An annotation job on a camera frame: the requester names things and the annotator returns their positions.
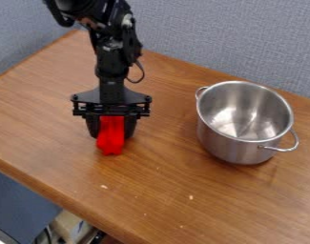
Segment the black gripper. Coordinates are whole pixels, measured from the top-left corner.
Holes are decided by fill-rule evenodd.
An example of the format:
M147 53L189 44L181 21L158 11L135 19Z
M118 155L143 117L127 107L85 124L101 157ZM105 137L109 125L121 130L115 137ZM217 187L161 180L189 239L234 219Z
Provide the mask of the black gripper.
M99 117L135 115L149 116L153 98L143 93L130 90L125 85L125 78L99 78L99 85L89 91L71 96L73 114L86 117L90 135L99 136ZM125 137L131 138L137 127L137 117L125 118Z

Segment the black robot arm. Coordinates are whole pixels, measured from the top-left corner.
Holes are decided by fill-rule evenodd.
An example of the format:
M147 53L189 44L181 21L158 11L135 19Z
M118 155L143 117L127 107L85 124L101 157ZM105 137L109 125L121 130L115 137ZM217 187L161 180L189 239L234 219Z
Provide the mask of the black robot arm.
M81 24L97 56L99 85L71 96L73 114L85 119L90 135L105 129L105 117L123 119L123 135L133 137L137 121L150 114L153 98L127 88L129 68L141 67L143 45L127 0L43 0L57 23Z

